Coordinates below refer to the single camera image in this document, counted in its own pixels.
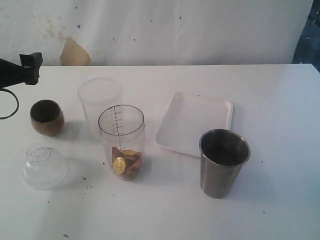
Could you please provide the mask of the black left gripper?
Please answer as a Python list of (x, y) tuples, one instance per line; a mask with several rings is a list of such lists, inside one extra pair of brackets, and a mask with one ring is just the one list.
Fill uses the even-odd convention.
[(0, 88), (25, 83), (34, 86), (39, 82), (40, 67), (43, 64), (41, 52), (20, 54), (21, 66), (0, 59)]

